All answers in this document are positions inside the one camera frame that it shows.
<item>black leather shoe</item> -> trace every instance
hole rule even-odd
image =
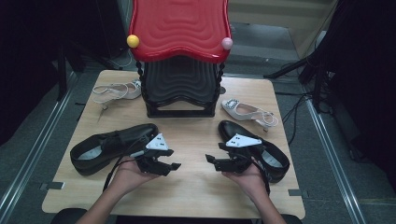
[[[75,145],[70,151],[70,158],[79,174],[93,175],[120,155],[130,155],[144,149],[157,134],[158,127],[152,123],[95,134]]]
[[[219,123],[219,134],[223,142],[228,142],[237,133],[246,137],[262,140],[261,145],[248,147],[249,151],[255,157],[262,157],[261,161],[269,175],[268,181],[270,183],[279,182],[289,170],[289,158],[277,146],[251,133],[239,124],[229,120],[223,120]]]

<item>wire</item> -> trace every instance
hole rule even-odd
[[[297,133],[297,111],[298,108],[306,101],[312,99],[312,91],[311,92],[307,92],[307,93],[287,93],[287,92],[276,92],[276,94],[278,95],[292,95],[292,96],[300,96],[299,100],[297,101],[297,103],[293,106],[293,108],[282,118],[282,122],[286,123],[286,121],[289,120],[289,118],[291,117],[291,115],[293,115],[293,131],[291,134],[291,138],[288,141],[289,146],[291,145],[291,143],[294,141],[295,135]]]
[[[144,140],[147,140],[147,137],[145,135],[141,136],[140,138],[136,139],[129,147],[125,148],[119,158],[117,159],[116,163],[114,164],[113,168],[111,169],[110,173],[108,173],[105,184],[103,186],[103,191],[107,189],[108,184],[110,183],[111,177],[113,176],[114,172],[116,171],[116,168],[119,167],[121,164],[127,162],[127,161],[121,161],[122,158],[125,156],[125,153],[131,149],[136,143],[138,142],[143,142]]]
[[[118,66],[120,68],[126,67],[126,66],[128,66],[128,65],[130,65],[132,63],[132,58],[133,58],[132,57],[132,53],[131,53],[130,50],[127,50],[127,53],[128,53],[128,56],[129,56],[129,62],[127,64],[119,64],[119,63],[116,63],[116,62],[111,61],[111,60],[108,60],[108,61],[111,62],[111,63],[114,63],[116,66]]]
[[[132,0],[128,0],[128,5],[126,5],[126,15],[125,15],[125,24],[129,27],[129,25],[128,25],[128,16],[129,16],[129,11],[130,11],[130,9],[129,9],[129,7],[131,6],[131,1]]]

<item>gray carpet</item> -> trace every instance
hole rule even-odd
[[[261,34],[248,37],[246,33],[252,27],[236,26],[241,35],[238,48],[250,49],[251,41],[258,41]],[[282,45],[282,50],[290,50],[290,43]],[[259,54],[246,55],[242,50],[238,54],[230,55],[226,63],[225,76],[262,78],[264,74],[271,74],[281,69],[285,64],[295,62],[292,57],[261,56]],[[129,58],[124,55],[119,63],[128,63]],[[50,182],[59,166],[71,135],[78,123],[78,117],[91,93],[92,86],[99,73],[105,68],[95,62],[88,61],[84,73],[78,74],[78,84],[73,89],[70,100],[59,119],[56,129],[51,135],[44,151],[34,168],[32,176],[26,184],[22,195],[15,206],[8,223],[50,223],[53,214],[45,214],[41,204],[46,191],[40,190],[41,183]],[[124,70],[135,70],[130,64]],[[273,80],[276,92],[302,93],[302,87],[297,81],[298,71]],[[27,154],[31,150],[35,139],[44,126],[47,117],[56,103],[57,87],[54,87],[40,102],[36,109],[24,121],[14,136],[0,147],[0,193],[4,194],[12,182]],[[298,96],[278,94],[276,99],[282,115],[286,115],[298,101]],[[367,223],[393,223],[396,220],[395,194],[391,189],[384,173],[371,163],[356,163],[349,158],[347,144],[341,135],[336,122],[331,115],[322,114],[327,132],[338,158],[351,186],[361,204],[361,209]],[[285,123],[285,132],[291,139],[294,128],[293,119]],[[332,167],[326,157],[323,145],[318,137],[318,131],[306,104],[298,108],[296,135],[290,145],[290,152],[294,162],[300,189],[304,193],[304,207],[306,216],[303,223],[352,223],[343,195],[334,178]]]

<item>white high heel shoe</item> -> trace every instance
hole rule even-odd
[[[103,105],[112,100],[132,100],[141,94],[140,80],[136,79],[129,83],[113,83],[109,85],[95,86],[92,89],[93,101]]]
[[[224,100],[221,102],[221,106],[236,120],[255,120],[266,132],[268,132],[270,127],[274,127],[279,123],[273,113],[252,105],[242,104],[235,99]]]

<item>table top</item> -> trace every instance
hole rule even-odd
[[[138,78],[135,72],[103,71],[95,85],[126,83],[135,78]],[[149,181],[124,196],[112,214],[260,218],[248,196],[233,181],[216,172],[214,165],[208,163],[205,158],[205,154],[217,159],[228,158],[226,152],[218,147],[218,143],[221,142],[218,133],[219,122],[228,119],[275,144],[289,157],[290,168],[280,182],[270,185],[270,198],[281,214],[303,218],[305,210],[302,197],[289,194],[290,189],[299,189],[299,186],[271,81],[224,77],[221,86],[226,92],[219,97],[216,115],[213,118],[150,119],[147,117],[145,102],[141,96],[133,100],[113,101],[108,104],[107,110],[102,110],[102,106],[96,104],[90,96],[53,179],[55,182],[64,182],[64,188],[49,189],[42,204],[43,211],[57,213],[67,207],[88,209],[102,192],[106,176],[115,160],[94,175],[82,176],[70,161],[70,150],[73,146],[96,133],[123,130],[142,123],[154,123],[159,127],[167,145],[175,151],[171,157],[160,157],[159,161],[180,162],[181,166],[168,176]],[[233,120],[220,105],[222,100],[230,98],[273,112],[279,118],[278,125],[265,133],[262,127],[252,120]],[[168,107],[171,109],[189,106],[191,105],[185,102],[176,102]]]

